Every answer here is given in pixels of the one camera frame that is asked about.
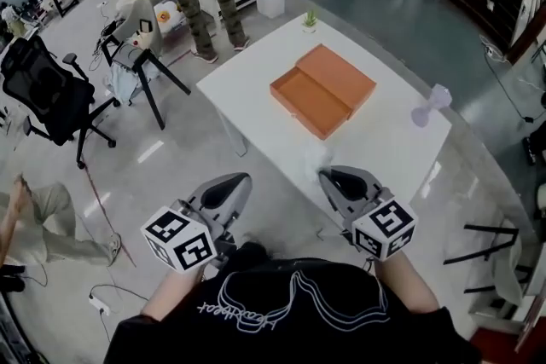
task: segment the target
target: power strip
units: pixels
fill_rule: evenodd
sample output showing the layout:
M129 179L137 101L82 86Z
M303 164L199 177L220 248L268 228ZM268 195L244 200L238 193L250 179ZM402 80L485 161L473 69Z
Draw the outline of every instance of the power strip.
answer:
M110 307L92 294L89 295L89 303L93 305L99 313L102 312L103 314L110 315Z

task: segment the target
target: concrete floor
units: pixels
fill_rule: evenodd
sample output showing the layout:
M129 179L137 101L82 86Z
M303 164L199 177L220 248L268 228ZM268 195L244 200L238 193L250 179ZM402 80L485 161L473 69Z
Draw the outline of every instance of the concrete floor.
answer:
M101 1L84 0L42 33L49 50L60 57L75 52L85 71L103 26L96 8ZM112 17L116 0L107 1L109 5L104 12ZM243 25L256 41L296 14L288 10L275 20L267 20L250 7L244 12ZM219 63L234 56L225 32L220 32L213 41L220 54ZM189 43L189 36L185 35L180 46L187 47ZM184 198L198 184L224 173L246 171L253 177L254 189L247 208L232 228L237 240L249 232L285 257L323 257L364 264L365 256L343 239L321 241L316 237L319 229L333 225L258 150L251 146L243 158L234 154L213 106L195 88L216 66L192 56L184 56L171 66L177 77L193 90L191 96L184 95L164 78L152 82L155 99L166 119L164 131L159 129L148 103L140 95L132 107L111 107L101 122L101 128L117 139L115 149L109 149L96 135L91 135L85 143L84 158L91 177L136 267L123 253L108 270L82 263L48 264L46 288L28 282L23 293L10 296L27 336L50 362L102 362L107 338L99 315L87 301L91 287L115 281L119 286L149 296L166 273L166 267L146 246L140 226L162 205ZM103 62L96 72L90 73L97 103L106 99L101 85L106 70ZM162 146L139 163L138 158L158 141ZM37 136L25 137L9 156L0 175L0 189L6 191L13 176L21 171L31 187L63 182L82 219L78 221L77 236L88 238L87 228L94 238L104 240L110 231L85 172L75 165L75 154L75 142L56 147ZM462 291L466 286L488 282L491 266L477 260L446 268L442 261L486 245L479 235L463 230L462 226L465 222L498 224L502 220L501 210L476 171L460 155L451 136L411 205L421 221L415 241L406 252L440 303L450 309L459 333L469 337L475 323L468 309L475 296L464 295ZM42 279L39 267L30 268L29 273ZM138 298L124 292L102 289L96 294L114 311L105 319L110 334L120 320L136 314L142 307Z
M544 170L528 167L521 139L546 118L526 124L502 92L489 67L479 36L483 32L447 0L311 0L338 15L402 61L429 86L442 84L459 112L496 158L527 214L535 209L537 181ZM505 88L524 116L543 114L542 66L528 57L512 68L492 62Z

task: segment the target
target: black t-shirt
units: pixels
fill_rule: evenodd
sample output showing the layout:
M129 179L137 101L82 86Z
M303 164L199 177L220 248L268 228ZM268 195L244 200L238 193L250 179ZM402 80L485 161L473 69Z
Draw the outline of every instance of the black t-shirt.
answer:
M162 322L119 323L105 363L342 354L359 362L478 363L447 309L412 315L374 276L316 259L269 261L201 282Z

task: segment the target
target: orange box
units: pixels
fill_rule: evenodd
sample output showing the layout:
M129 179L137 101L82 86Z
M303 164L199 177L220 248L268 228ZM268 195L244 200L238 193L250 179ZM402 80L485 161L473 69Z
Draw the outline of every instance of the orange box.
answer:
M374 88L374 81L319 44L273 82L270 92L310 132L326 140Z

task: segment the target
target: shoe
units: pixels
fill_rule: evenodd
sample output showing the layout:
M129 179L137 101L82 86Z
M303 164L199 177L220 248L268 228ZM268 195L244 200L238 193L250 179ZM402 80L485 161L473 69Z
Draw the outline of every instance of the shoe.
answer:
M216 61L218 61L218 55L215 55L213 58L206 58L202 54L200 54L195 47L191 48L191 53L196 58L199 58L200 60L203 60L204 62L208 62L209 64L214 64Z
M233 49L235 52L242 52L242 50L248 47L249 43L250 43L250 37L247 37L247 39L245 40L245 43L242 46L235 46Z
M112 235L112 239L108 242L108 250L110 250L110 256L112 261L108 265L110 267L116 260L121 250L121 236L119 234Z
M532 151L531 140L528 136L526 136L523 140L521 140L521 143L523 144L523 150L526 153L527 163L529 165L535 165L537 163L537 155L535 155L535 153Z

